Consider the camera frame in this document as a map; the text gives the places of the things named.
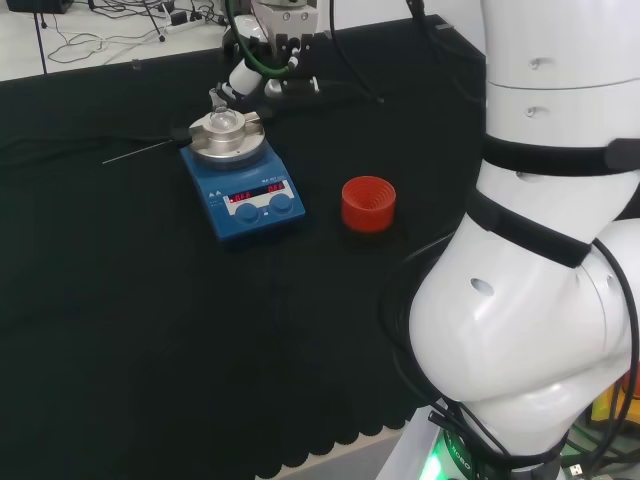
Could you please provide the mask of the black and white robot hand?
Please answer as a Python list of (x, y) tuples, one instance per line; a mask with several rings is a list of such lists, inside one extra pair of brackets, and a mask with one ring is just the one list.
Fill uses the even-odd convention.
[(222, 12), (228, 25), (224, 50), (238, 53), (240, 61), (218, 85), (219, 95), (239, 102), (259, 90), (271, 99), (319, 92), (311, 52), (319, 16), (315, 1), (224, 1)]

